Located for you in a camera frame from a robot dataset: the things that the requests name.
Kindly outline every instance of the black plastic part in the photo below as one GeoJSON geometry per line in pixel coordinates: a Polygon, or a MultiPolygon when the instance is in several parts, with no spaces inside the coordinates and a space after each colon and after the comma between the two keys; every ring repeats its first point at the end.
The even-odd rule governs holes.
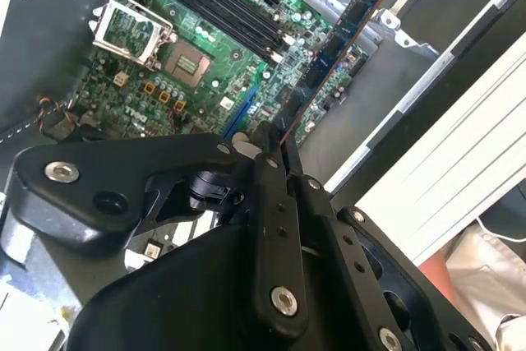
{"type": "MultiPolygon", "coordinates": [[[[172,185],[168,191],[177,181],[191,180],[200,171],[228,175],[229,182],[234,182],[236,174],[242,177],[238,167],[246,163],[242,155],[233,148],[225,154],[218,144],[224,144],[219,136],[200,134],[156,137],[140,143],[98,141],[35,147],[15,159],[7,205],[23,224],[78,252],[111,255],[127,245],[149,212],[164,204],[161,198],[168,195],[161,191],[152,206],[145,201],[147,192],[166,191],[155,183],[157,177],[169,175],[172,185]],[[48,179],[44,168],[58,160],[74,164],[79,179],[69,184],[48,179]]],[[[241,179],[236,182],[242,185],[241,179]]],[[[225,199],[225,209],[228,205],[232,202],[225,199]]]]}
{"type": "Polygon", "coordinates": [[[417,349],[451,349],[450,335],[453,334],[466,351],[480,351],[470,343],[470,337],[476,339],[483,349],[491,349],[365,213],[356,208],[344,208],[338,213],[338,218],[355,229],[358,245],[367,252],[369,266],[376,267],[376,280],[393,315],[398,317],[397,323],[405,339],[410,339],[417,349]],[[356,221],[354,211],[359,212],[365,221],[356,221]]]}

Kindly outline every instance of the black mechanical arm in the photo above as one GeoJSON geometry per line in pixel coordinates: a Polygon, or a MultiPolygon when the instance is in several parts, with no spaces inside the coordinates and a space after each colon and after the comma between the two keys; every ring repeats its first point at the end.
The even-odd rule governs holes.
{"type": "Polygon", "coordinates": [[[0,275],[51,303],[67,351],[491,349],[366,213],[333,211],[269,123],[234,144],[26,150],[0,229],[0,275]],[[219,226],[127,273],[134,235],[204,210],[219,226]]]}

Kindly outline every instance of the screw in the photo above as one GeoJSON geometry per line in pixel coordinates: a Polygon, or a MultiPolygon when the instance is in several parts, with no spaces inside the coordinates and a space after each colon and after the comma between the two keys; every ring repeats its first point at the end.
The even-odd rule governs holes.
{"type": "Polygon", "coordinates": [[[379,332],[381,343],[389,351],[401,351],[402,344],[400,340],[387,328],[381,328],[379,332]]]}
{"type": "Polygon", "coordinates": [[[79,169],[67,162],[52,162],[45,167],[44,173],[50,180],[64,184],[75,182],[80,176],[79,169]]]}
{"type": "Polygon", "coordinates": [[[469,343],[471,343],[473,348],[476,349],[477,351],[484,351],[484,347],[482,347],[482,345],[474,337],[469,338],[469,343]]]}
{"type": "Polygon", "coordinates": [[[358,222],[365,222],[365,218],[363,218],[362,213],[358,213],[357,211],[353,211],[353,217],[358,222]]]}
{"type": "Polygon", "coordinates": [[[217,149],[221,151],[223,154],[230,154],[230,149],[226,145],[218,144],[217,149]]]}
{"type": "Polygon", "coordinates": [[[273,168],[277,168],[278,167],[278,163],[273,160],[272,158],[267,158],[266,159],[266,163],[269,164],[270,166],[272,166],[273,168]]]}
{"type": "Polygon", "coordinates": [[[276,287],[270,293],[272,304],[284,316],[293,316],[298,312],[298,301],[285,287],[276,287]]]}
{"type": "Polygon", "coordinates": [[[309,185],[314,189],[320,189],[320,184],[313,178],[309,179],[309,185]]]}

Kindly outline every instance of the computer component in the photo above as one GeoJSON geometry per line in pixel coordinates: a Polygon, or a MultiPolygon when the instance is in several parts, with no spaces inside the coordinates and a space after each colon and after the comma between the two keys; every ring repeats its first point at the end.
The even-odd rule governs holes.
{"type": "MultiPolygon", "coordinates": [[[[113,2],[134,17],[108,18],[96,12],[98,29],[101,20],[109,21],[99,37],[110,52],[98,51],[77,100],[108,138],[192,132],[230,138],[238,131],[252,132],[286,103],[290,95],[285,87],[297,84],[332,28],[301,0],[215,0],[216,8],[197,0],[113,2]],[[210,14],[224,10],[230,19],[210,14]],[[153,24],[137,23],[137,14],[139,19],[164,21],[164,37],[176,36],[175,42],[154,41],[159,46],[150,53],[155,58],[149,67],[130,57],[153,48],[153,24]],[[115,84],[118,73],[128,76],[126,84],[115,84]]],[[[353,52],[357,56],[340,63],[309,108],[298,142],[325,114],[325,97],[340,87],[347,89],[356,62],[367,59],[358,46],[353,52]]]]}

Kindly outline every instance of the white surface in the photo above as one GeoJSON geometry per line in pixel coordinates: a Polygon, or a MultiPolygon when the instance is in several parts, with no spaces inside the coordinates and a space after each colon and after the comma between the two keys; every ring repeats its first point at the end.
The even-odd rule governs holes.
{"type": "Polygon", "coordinates": [[[6,23],[10,3],[11,0],[0,0],[0,35],[2,35],[3,25],[6,23]]]}
{"type": "Polygon", "coordinates": [[[374,139],[376,134],[383,128],[384,125],[393,117],[393,115],[400,111],[405,113],[414,102],[424,93],[430,84],[438,77],[438,75],[451,63],[454,59],[451,54],[452,49],[464,38],[464,36],[477,24],[477,22],[488,12],[493,6],[502,7],[504,0],[491,0],[473,20],[465,27],[460,35],[451,43],[451,45],[443,52],[443,54],[431,65],[431,67],[423,74],[423,76],[415,83],[415,85],[408,91],[408,93],[399,101],[399,103],[387,114],[387,116],[380,122],[374,131],[365,139],[365,141],[348,157],[348,159],[340,166],[335,174],[324,185],[328,192],[332,192],[338,185],[350,174],[353,169],[359,164],[360,160],[365,157],[369,149],[367,145],[374,139]]]}
{"type": "Polygon", "coordinates": [[[526,178],[526,35],[358,202],[416,265],[526,178]]]}

